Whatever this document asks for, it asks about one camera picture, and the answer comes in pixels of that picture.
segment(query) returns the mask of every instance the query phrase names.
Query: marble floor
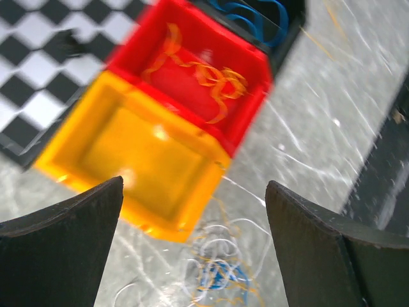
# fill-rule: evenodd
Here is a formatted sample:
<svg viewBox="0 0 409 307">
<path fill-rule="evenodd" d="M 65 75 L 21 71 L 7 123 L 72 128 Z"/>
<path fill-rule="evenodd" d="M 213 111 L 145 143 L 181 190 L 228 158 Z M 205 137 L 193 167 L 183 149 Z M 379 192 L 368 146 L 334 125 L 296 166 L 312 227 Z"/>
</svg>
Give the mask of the marble floor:
<svg viewBox="0 0 409 307">
<path fill-rule="evenodd" d="M 332 0 L 332 5 L 348 40 L 323 0 L 310 0 L 306 30 L 330 56 L 300 35 L 215 194 L 231 219 L 244 217 L 269 229 L 263 201 L 269 180 L 330 210 L 343 207 L 409 64 L 409 1 Z M 72 195 L 0 156 L 0 221 Z M 218 216 L 211 203 L 202 223 Z M 241 249 L 257 267 L 269 238 L 251 224 L 242 230 Z M 183 249 L 120 221 L 95 306 L 112 306 L 115 293 L 131 282 L 116 306 L 188 306 L 180 288 Z M 287 306 L 273 246 L 257 282 L 268 306 Z"/>
</svg>

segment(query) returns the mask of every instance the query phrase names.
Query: blue wire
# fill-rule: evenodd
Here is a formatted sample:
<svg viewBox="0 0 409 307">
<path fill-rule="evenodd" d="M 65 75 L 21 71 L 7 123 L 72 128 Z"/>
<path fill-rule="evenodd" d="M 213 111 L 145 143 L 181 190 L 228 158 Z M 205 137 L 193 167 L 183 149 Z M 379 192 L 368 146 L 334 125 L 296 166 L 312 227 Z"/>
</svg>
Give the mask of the blue wire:
<svg viewBox="0 0 409 307">
<path fill-rule="evenodd" d="M 230 20 L 237 20 L 240 19 L 244 21 L 251 29 L 253 36 L 255 36 L 260 42 L 265 43 L 269 47 L 275 47 L 276 45 L 279 45 L 286 37 L 287 31 L 288 31 L 288 14 L 286 8 L 278 2 L 278 0 L 259 0 L 262 2 L 271 2 L 277 5 L 279 9 L 279 14 L 280 14 L 280 23 L 279 23 L 279 30 L 276 34 L 276 36 L 271 39 L 269 42 L 264 41 L 264 34 L 263 34 L 263 18 L 262 15 L 256 11 L 255 9 L 251 8 L 250 6 L 246 6 L 240 3 L 226 3 L 224 7 L 222 8 L 217 0 L 208 0 L 209 3 L 216 9 L 222 12 L 230 12 L 231 10 L 234 10 L 235 8 L 244 8 L 245 10 L 249 10 L 254 14 L 254 22 L 249 21 L 245 17 L 237 14 L 229 14 L 226 15 L 226 18 Z"/>
<path fill-rule="evenodd" d="M 223 284 L 223 281 L 225 280 L 225 275 L 229 273 L 230 266 L 228 267 L 226 264 L 223 264 L 223 263 L 218 264 L 218 266 L 223 270 L 224 275 L 221 274 L 219 271 L 217 271 L 217 274 L 213 279 L 212 285 L 208 288 L 209 290 L 221 290 L 226 287 L 226 285 L 222 286 L 222 284 Z M 210 269 L 210 272 L 214 272 L 215 269 L 216 269 L 216 266 L 212 266 L 212 268 Z M 245 305 L 248 306 L 249 289 L 250 289 L 249 279 L 246 276 L 246 274 L 241 270 L 240 266 L 236 267 L 234 271 L 237 271 L 240 277 L 245 280 L 245 286 L 247 289 L 243 294 L 243 301 Z M 229 280 L 236 281 L 232 275 L 230 275 Z M 201 287 L 205 285 L 204 283 L 205 281 L 202 279 L 200 282 Z"/>
</svg>

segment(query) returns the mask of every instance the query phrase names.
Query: black and white checkerboard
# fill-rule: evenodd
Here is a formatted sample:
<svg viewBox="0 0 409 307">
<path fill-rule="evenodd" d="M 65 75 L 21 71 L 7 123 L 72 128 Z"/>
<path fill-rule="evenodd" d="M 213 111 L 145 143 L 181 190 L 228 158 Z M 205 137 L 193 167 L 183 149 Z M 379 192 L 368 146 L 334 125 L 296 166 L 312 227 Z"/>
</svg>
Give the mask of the black and white checkerboard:
<svg viewBox="0 0 409 307">
<path fill-rule="evenodd" d="M 0 0 L 0 151 L 28 167 L 104 60 L 136 26 L 140 0 Z M 69 58 L 73 29 L 87 53 Z"/>
</svg>

